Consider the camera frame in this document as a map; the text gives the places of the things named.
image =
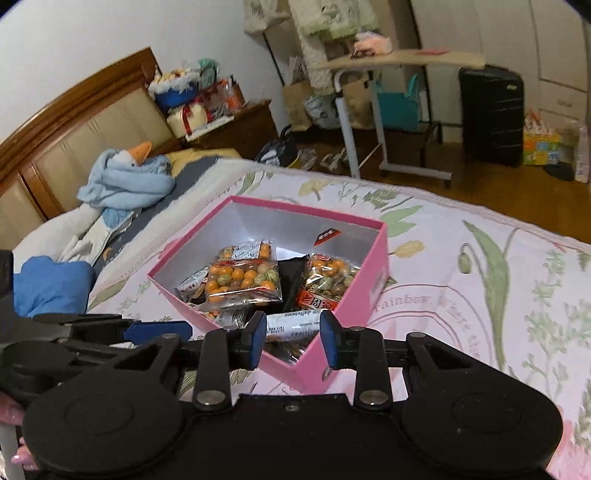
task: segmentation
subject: person's hand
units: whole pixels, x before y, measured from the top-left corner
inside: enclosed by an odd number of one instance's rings
[[[22,425],[24,417],[25,411],[18,402],[4,392],[0,392],[0,423],[19,426]],[[22,465],[24,470],[39,470],[25,440],[21,438],[19,443],[21,446],[18,448],[17,454],[11,458],[11,462],[14,465]]]

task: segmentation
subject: rolling table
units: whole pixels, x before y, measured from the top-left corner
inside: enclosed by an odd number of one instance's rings
[[[349,168],[351,176],[354,178],[361,178],[359,168],[367,162],[371,156],[382,147],[384,159],[380,164],[380,170],[394,171],[399,173],[408,173],[413,175],[420,175],[423,177],[432,177],[441,179],[446,182],[446,185],[451,184],[452,173],[448,171],[433,170],[432,168],[413,167],[408,165],[399,165],[388,162],[388,151],[386,148],[386,138],[384,134],[384,125],[382,123],[382,115],[379,109],[378,94],[375,87],[373,70],[379,70],[383,67],[402,66],[402,65],[452,65],[457,67],[470,67],[481,69],[485,66],[484,55],[479,53],[463,53],[463,52],[448,52],[442,55],[425,55],[420,53],[421,50],[395,50],[389,55],[381,55],[375,57],[365,57],[360,59],[352,59],[349,56],[334,59],[322,64],[311,66],[316,70],[331,70],[335,72],[335,91],[336,91],[336,107],[339,113],[341,129],[343,131],[343,139],[345,141],[345,148],[349,157]],[[343,89],[340,84],[340,78],[345,72],[361,71],[368,72],[369,82],[368,88],[371,94],[372,109],[374,111],[375,128],[378,134],[378,145],[369,153],[369,155],[359,164],[357,158],[357,147],[353,137],[353,128],[349,122],[349,114],[343,96]]]

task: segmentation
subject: floral bedsheet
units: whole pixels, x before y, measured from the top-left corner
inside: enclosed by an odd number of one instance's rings
[[[550,397],[563,415],[564,436],[548,470],[561,480],[591,479],[591,247],[491,210],[417,189],[253,166],[229,179],[188,224],[165,232],[117,283],[93,292],[91,311],[179,319],[147,271],[232,194],[387,223],[391,278],[369,325],[393,339],[421,330]],[[391,378],[395,398],[405,398],[400,372],[392,369]],[[234,372],[232,383],[234,396],[298,393],[259,370]],[[339,372],[330,391],[351,395],[353,383],[353,372]]]

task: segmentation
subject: drawer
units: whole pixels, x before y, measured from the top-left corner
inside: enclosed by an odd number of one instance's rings
[[[542,80],[540,108],[584,121],[587,117],[587,94]]]
[[[556,115],[555,113],[546,112],[544,110],[540,110],[540,118],[549,126],[559,131],[570,129],[573,122],[575,121],[567,116]]]

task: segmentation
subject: beige headboard cushion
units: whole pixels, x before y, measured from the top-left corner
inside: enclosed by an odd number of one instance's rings
[[[143,88],[138,88],[70,131],[35,162],[62,211],[80,202],[76,192],[88,181],[98,155],[107,148],[131,148],[151,141],[154,149],[173,139],[166,121]]]
[[[45,221],[20,176],[0,196],[0,249],[12,250]]]

